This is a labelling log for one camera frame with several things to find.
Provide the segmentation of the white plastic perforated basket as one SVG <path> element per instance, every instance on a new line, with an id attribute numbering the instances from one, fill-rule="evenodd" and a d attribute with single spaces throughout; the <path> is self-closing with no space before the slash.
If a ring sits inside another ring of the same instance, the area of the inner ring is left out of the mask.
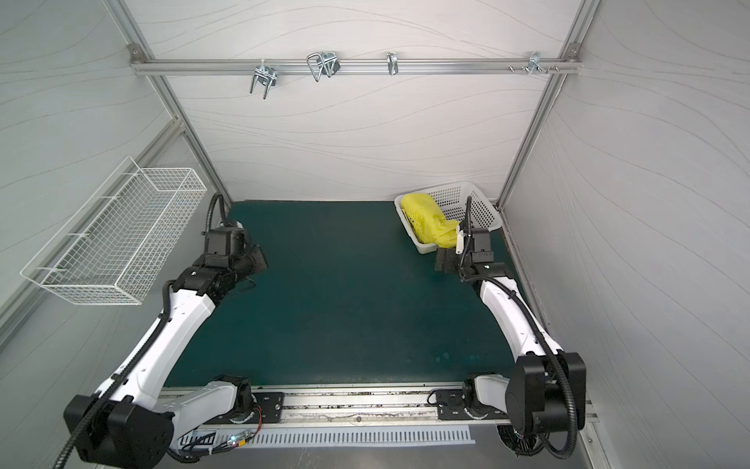
<path id="1" fill-rule="evenodd" d="M 465 216 L 466 201 L 472 197 L 471 219 L 474 228 L 484 228 L 490 232 L 499 230 L 502 226 L 502 220 L 499 211 L 494 207 L 492 202 L 484 193 L 473 183 L 456 182 L 427 189 L 417 190 L 416 193 L 425 193 L 433 197 L 437 206 L 443 211 L 447 220 L 461 221 Z M 435 243 L 423 243 L 418 240 L 414 233 L 413 227 L 407 216 L 402 210 L 403 195 L 398 195 L 394 200 L 396 214 L 404 226 L 406 234 L 413 242 L 415 248 L 420 254 L 429 254 L 438 249 Z"/>

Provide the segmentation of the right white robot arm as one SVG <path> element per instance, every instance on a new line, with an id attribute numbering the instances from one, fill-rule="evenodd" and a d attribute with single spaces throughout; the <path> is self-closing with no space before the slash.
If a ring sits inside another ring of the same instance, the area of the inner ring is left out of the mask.
<path id="1" fill-rule="evenodd" d="M 494 260 L 486 229 L 458 230 L 453 248 L 441 248 L 438 271 L 455 273 L 478 294 L 515 356 L 508 376 L 480 373 L 462 392 L 472 418 L 507 415 L 522 437 L 576 434 L 586 422 L 586 365 L 578 353 L 564 351 L 523 298 L 513 274 Z"/>

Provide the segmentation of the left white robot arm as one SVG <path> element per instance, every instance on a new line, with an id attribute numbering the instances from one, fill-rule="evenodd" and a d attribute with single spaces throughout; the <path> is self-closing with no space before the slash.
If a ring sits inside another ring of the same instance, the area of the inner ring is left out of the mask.
<path id="1" fill-rule="evenodd" d="M 196 391 L 160 404 L 167 377 L 191 338 L 238 283 L 267 269 L 262 248 L 238 222 L 206 232 L 204 251 L 161 289 L 162 310 L 121 366 L 97 391 L 77 395 L 64 410 L 70 437 L 54 467 L 76 453 L 88 463 L 113 468 L 154 468 L 166 455 L 181 463 L 205 456 L 180 447 L 181 437 L 226 415 L 234 423 L 260 418 L 248 379 L 222 375 Z"/>

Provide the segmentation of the yellow long pants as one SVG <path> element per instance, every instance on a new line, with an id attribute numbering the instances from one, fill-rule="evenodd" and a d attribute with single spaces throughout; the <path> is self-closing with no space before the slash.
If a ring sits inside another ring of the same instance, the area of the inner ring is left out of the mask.
<path id="1" fill-rule="evenodd" d="M 447 219 L 431 195 L 405 195 L 400 201 L 400 208 L 419 243 L 435 244 L 438 248 L 455 248 L 459 221 Z"/>

